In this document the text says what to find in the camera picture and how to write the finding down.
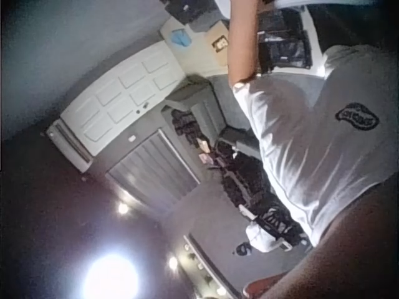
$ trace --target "white door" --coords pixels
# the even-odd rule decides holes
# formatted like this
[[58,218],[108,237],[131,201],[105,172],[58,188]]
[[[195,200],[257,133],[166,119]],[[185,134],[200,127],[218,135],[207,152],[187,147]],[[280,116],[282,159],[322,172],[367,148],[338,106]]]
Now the white door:
[[165,42],[129,57],[87,87],[61,114],[91,155],[159,104],[184,79]]

